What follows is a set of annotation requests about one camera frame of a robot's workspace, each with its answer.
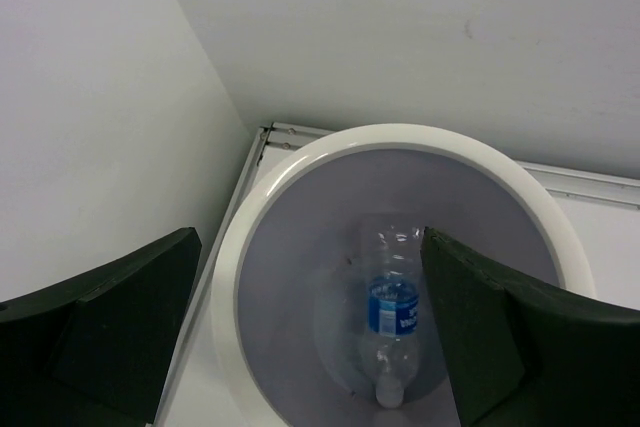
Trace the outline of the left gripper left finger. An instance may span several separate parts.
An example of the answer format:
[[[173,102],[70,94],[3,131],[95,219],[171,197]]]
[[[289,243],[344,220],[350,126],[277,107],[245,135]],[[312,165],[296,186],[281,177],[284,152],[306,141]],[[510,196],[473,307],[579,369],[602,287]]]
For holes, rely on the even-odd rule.
[[[202,244],[178,229],[1,304],[4,426],[147,426],[159,409]]]

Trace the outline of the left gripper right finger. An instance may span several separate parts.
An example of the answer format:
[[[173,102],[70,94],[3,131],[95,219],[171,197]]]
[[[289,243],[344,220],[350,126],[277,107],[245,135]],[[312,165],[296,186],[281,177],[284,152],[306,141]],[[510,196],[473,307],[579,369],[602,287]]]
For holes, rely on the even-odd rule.
[[[421,259],[464,426],[636,426],[639,313],[428,228]]]

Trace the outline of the large clear blue-label bottle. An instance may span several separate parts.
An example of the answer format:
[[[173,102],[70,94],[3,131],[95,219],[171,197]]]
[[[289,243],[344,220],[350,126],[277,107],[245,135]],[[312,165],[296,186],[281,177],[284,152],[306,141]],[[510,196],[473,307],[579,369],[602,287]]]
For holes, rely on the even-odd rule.
[[[366,325],[359,352],[384,408],[395,409],[420,366],[421,230],[403,214],[367,214],[361,221],[360,260]]]

